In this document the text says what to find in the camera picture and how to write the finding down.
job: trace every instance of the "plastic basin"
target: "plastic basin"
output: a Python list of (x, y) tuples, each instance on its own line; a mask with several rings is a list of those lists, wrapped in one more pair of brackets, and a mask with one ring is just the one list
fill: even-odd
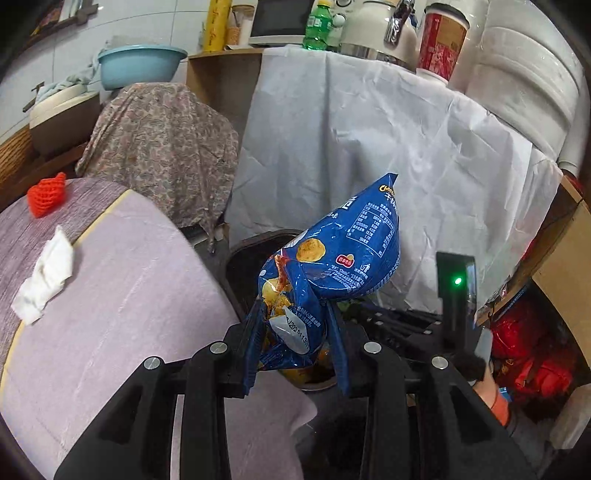
[(100, 81), (105, 90), (138, 82), (170, 82), (186, 56), (182, 48), (168, 45), (112, 48), (99, 55)]

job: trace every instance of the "metal screw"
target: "metal screw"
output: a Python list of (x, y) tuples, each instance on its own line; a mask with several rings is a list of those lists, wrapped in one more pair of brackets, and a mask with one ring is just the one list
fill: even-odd
[(228, 346), (224, 342), (212, 343), (209, 347), (211, 353), (224, 353), (226, 350), (228, 350)]
[(363, 350), (367, 353), (380, 353), (382, 346), (378, 342), (367, 342), (363, 346)]
[(144, 368), (146, 370), (153, 370), (154, 368), (158, 368), (160, 366), (160, 358), (155, 356), (151, 356), (144, 360)]
[(439, 370), (445, 370), (447, 368), (447, 366), (449, 365), (449, 362), (447, 361), (446, 358), (444, 358), (442, 356), (434, 356), (431, 359), (431, 364), (435, 368), (438, 368)]

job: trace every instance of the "snack bag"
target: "snack bag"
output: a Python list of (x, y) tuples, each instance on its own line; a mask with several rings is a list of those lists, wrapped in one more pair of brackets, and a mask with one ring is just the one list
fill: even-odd
[(326, 338), (326, 300), (366, 295), (392, 276), (400, 260), (395, 180), (383, 176), (267, 260), (258, 287), (272, 333), (262, 369), (312, 365)]

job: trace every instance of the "silver handle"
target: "silver handle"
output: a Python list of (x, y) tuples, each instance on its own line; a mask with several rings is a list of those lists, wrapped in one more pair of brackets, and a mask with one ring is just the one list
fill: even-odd
[(402, 28), (408, 16), (412, 13), (414, 8), (414, 0), (400, 0), (398, 6), (392, 12), (388, 26), (384, 35), (384, 43), (392, 47), (398, 45)]

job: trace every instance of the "black screen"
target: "black screen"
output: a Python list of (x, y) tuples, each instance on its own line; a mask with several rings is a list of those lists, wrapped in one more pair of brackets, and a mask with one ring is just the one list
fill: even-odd
[(259, 0), (252, 37), (303, 35), (314, 0)]

